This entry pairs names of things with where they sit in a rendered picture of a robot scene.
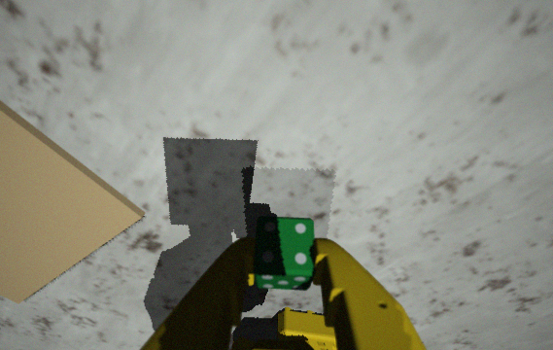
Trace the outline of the tan square mat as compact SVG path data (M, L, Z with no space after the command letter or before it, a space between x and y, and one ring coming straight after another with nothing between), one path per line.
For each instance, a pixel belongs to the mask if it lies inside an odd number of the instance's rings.
M144 215L0 100L0 296L21 303Z

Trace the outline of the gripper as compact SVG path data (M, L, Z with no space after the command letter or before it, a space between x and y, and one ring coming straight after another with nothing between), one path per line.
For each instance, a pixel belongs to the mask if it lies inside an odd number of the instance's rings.
M204 272L140 350L228 350L254 285L256 239L233 242ZM346 250L314 239L325 326L337 350L427 350L404 308Z

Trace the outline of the green die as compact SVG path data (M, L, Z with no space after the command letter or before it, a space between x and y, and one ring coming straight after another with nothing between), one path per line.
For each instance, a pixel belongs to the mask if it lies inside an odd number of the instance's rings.
M316 273L314 239L310 218L260 216L254 260L257 287L307 291Z

